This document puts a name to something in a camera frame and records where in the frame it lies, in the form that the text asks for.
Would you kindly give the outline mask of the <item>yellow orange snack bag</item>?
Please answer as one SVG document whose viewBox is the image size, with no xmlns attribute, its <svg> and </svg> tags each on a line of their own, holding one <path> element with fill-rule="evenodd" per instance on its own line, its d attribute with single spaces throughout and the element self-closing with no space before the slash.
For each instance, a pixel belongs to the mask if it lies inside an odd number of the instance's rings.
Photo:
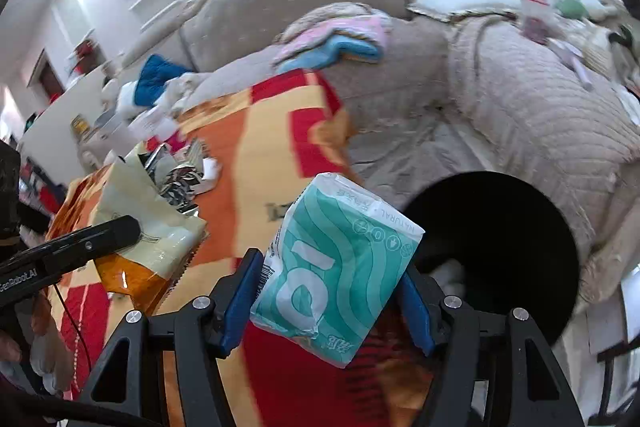
<svg viewBox="0 0 640 427">
<path fill-rule="evenodd" d="M 152 314 L 202 243 L 206 222 L 171 207 L 140 161 L 119 160 L 70 184 L 47 238 L 122 216 L 138 221 L 140 241 L 96 259 L 96 272 L 106 291 Z"/>
</svg>

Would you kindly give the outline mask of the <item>teal tissue pack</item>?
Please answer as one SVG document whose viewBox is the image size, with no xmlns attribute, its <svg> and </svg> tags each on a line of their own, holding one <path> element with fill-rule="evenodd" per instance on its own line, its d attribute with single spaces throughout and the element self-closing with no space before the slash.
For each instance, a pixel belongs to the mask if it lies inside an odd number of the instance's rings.
<svg viewBox="0 0 640 427">
<path fill-rule="evenodd" d="M 286 210 L 250 319 L 336 367 L 349 365 L 408 268 L 424 230 L 337 173 Z"/>
</svg>

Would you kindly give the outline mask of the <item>black trash bin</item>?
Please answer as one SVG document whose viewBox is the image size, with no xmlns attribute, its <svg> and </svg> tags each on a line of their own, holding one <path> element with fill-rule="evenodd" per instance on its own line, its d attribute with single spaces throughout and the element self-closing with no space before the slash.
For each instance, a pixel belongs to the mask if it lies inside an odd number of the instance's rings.
<svg viewBox="0 0 640 427">
<path fill-rule="evenodd" d="M 573 233 L 544 193 L 508 174 L 464 172 L 425 187 L 402 212 L 424 231 L 413 257 L 420 273 L 458 262 L 473 309 L 523 308 L 550 345 L 559 340 L 580 265 Z"/>
</svg>

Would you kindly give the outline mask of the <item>beige crumpled clothing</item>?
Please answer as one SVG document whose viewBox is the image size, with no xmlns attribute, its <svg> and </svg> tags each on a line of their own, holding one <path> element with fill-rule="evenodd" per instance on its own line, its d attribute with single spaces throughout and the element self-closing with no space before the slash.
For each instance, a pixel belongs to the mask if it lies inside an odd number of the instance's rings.
<svg viewBox="0 0 640 427">
<path fill-rule="evenodd" d="M 177 119 L 186 111 L 188 98 L 207 78 L 208 74 L 186 72 L 168 80 L 163 93 L 130 122 L 128 130 L 138 141 L 167 141 L 179 131 Z"/>
</svg>

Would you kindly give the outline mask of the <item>orange red love blanket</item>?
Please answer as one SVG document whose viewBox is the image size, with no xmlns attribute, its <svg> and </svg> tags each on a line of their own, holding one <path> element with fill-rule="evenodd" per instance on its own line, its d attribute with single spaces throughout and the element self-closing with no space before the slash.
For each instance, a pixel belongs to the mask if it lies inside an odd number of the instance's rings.
<svg viewBox="0 0 640 427">
<path fill-rule="evenodd" d="M 205 241 L 188 251 L 151 232 L 137 247 L 64 277 L 53 309 L 75 358 L 71 398 L 80 395 L 129 310 L 172 312 L 207 294 L 248 248 L 269 245 L 288 206 L 316 174 L 350 171 L 346 110 L 312 72 L 213 98 L 186 112 L 180 127 L 221 165 L 213 190 L 195 199 Z M 393 309 L 342 369 L 248 326 L 220 373 L 241 426 L 408 426 L 432 380 Z"/>
</svg>

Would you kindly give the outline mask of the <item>beige tufted sofa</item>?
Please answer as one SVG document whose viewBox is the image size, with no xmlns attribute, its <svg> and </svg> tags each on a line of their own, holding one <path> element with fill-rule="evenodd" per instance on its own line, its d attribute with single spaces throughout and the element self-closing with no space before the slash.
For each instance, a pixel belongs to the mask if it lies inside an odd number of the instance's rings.
<svg viewBox="0 0 640 427">
<path fill-rule="evenodd" d="M 445 109 L 474 136 L 478 159 L 534 184 L 565 213 L 582 256 L 580 303 L 612 296 L 639 258 L 639 129 L 615 83 L 596 77 L 584 89 L 509 13 L 411 14 L 410 0 L 190 0 L 122 57 L 115 81 L 133 82 L 158 54 L 194 69 L 187 106 L 238 92 L 273 74 L 288 26 L 339 1 L 390 17 L 381 62 L 326 71 L 352 122 Z"/>
</svg>

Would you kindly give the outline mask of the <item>purple hair brush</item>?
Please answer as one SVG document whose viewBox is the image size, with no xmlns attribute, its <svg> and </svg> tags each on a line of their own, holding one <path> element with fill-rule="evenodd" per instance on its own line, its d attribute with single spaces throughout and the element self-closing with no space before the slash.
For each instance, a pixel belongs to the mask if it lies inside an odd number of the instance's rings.
<svg viewBox="0 0 640 427">
<path fill-rule="evenodd" d="M 572 70 L 578 78 L 580 85 L 586 91 L 593 90 L 593 83 L 590 75 L 582 61 L 582 51 L 576 46 L 555 38 L 549 38 L 547 41 L 548 48 L 558 57 L 561 63 Z"/>
</svg>

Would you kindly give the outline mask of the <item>pink blue folded blanket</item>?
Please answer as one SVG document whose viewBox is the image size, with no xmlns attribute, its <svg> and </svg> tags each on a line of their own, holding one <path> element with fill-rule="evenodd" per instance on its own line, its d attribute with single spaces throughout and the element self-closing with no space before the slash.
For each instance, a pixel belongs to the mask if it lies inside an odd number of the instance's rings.
<svg viewBox="0 0 640 427">
<path fill-rule="evenodd" d="M 271 66 L 277 74 L 324 69 L 341 60 L 378 64 L 385 55 L 393 19 L 359 2 L 334 2 L 290 23 L 274 40 Z"/>
</svg>

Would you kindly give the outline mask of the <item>white frilled pillow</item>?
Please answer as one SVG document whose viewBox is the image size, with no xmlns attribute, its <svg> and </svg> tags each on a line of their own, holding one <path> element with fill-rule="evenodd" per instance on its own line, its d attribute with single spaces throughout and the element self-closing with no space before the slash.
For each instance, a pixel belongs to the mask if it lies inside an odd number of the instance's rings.
<svg viewBox="0 0 640 427">
<path fill-rule="evenodd" d="M 521 12 L 521 0 L 413 0 L 407 10 L 443 23 L 485 15 L 513 16 Z"/>
</svg>

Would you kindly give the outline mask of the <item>plastic bag of snacks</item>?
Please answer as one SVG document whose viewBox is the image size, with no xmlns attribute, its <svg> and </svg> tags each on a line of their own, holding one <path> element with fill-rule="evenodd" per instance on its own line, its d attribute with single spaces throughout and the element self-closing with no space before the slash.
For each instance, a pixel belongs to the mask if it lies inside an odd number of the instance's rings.
<svg viewBox="0 0 640 427">
<path fill-rule="evenodd" d="M 543 46 L 547 43 L 556 17 L 555 2 L 556 0 L 521 0 L 518 20 L 524 37 Z"/>
</svg>

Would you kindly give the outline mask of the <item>green white plush toy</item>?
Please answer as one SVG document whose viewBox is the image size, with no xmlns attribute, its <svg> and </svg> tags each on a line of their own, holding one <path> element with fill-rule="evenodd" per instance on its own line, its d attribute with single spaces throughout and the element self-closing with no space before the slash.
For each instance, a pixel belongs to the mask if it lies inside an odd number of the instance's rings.
<svg viewBox="0 0 640 427">
<path fill-rule="evenodd" d="M 602 3 L 600 0 L 556 0 L 554 8 L 569 20 L 586 18 L 592 22 L 603 22 L 617 15 L 616 6 Z"/>
</svg>

